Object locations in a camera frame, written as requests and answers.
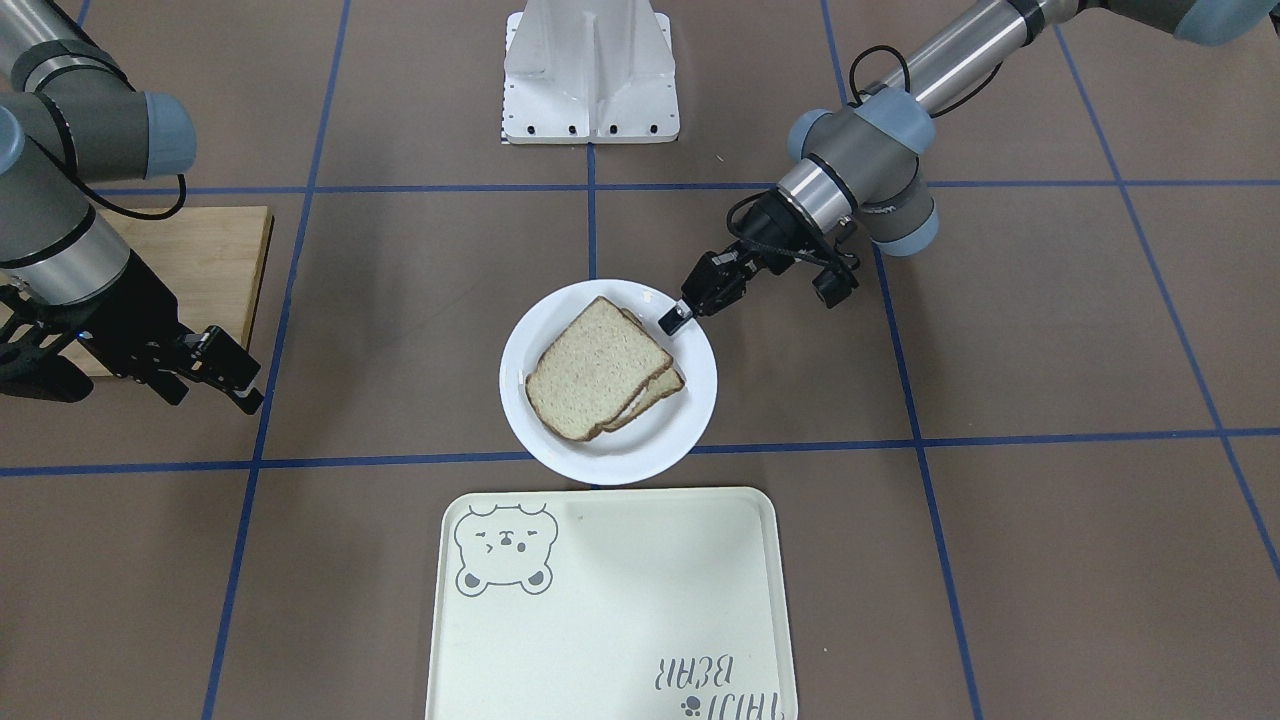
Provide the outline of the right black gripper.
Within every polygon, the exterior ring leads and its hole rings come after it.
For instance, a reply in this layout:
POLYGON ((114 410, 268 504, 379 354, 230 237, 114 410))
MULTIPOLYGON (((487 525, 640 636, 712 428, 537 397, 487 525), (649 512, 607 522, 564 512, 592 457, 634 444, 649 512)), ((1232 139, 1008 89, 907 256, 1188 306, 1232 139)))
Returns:
POLYGON ((219 325, 192 333, 175 295, 136 252, 106 288, 76 304, 86 314, 82 343, 111 375, 151 388, 172 406, 198 382, 224 393, 246 415, 264 402, 261 365, 219 325))

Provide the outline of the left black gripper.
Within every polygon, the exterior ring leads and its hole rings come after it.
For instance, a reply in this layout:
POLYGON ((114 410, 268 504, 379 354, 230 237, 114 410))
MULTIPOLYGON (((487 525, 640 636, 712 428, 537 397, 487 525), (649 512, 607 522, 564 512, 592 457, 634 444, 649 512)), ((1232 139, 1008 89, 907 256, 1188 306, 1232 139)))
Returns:
POLYGON ((824 236, 778 192, 759 192, 735 205, 735 250, 704 252, 681 286, 681 297, 658 327, 675 336, 699 316, 736 304, 748 282, 762 273, 774 277, 795 263, 819 266, 812 242, 824 236))

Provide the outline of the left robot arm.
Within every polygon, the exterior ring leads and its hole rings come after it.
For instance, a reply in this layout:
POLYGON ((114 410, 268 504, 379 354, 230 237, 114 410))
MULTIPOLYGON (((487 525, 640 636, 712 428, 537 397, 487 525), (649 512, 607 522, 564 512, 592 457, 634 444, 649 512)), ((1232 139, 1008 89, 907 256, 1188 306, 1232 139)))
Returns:
POLYGON ((858 284, 856 261, 836 249, 846 222, 863 225, 886 255, 920 252, 940 225, 920 165, 936 120, 1047 28, 1089 9, 1089 1, 977 1, 916 51, 893 51, 897 68, 852 86, 838 110, 803 115, 788 135, 794 168, 727 211, 732 243, 698 260, 660 329, 676 334, 739 301, 756 273, 778 275, 796 263, 819 268, 813 284, 827 307, 842 302, 858 284))

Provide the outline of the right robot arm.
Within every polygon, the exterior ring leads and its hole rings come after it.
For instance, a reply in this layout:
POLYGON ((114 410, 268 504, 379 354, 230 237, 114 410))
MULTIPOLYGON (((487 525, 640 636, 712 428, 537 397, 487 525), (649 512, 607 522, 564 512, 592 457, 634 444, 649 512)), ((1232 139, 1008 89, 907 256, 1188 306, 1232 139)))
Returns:
POLYGON ((52 1, 1 5, 1 389, 76 404, 93 382, 64 351, 81 345, 116 378, 178 405, 189 383, 255 414, 260 365, 218 325, 192 331, 175 295, 102 217, 99 182, 173 177, 161 222, 183 209, 195 124, 169 94, 143 92, 52 1))

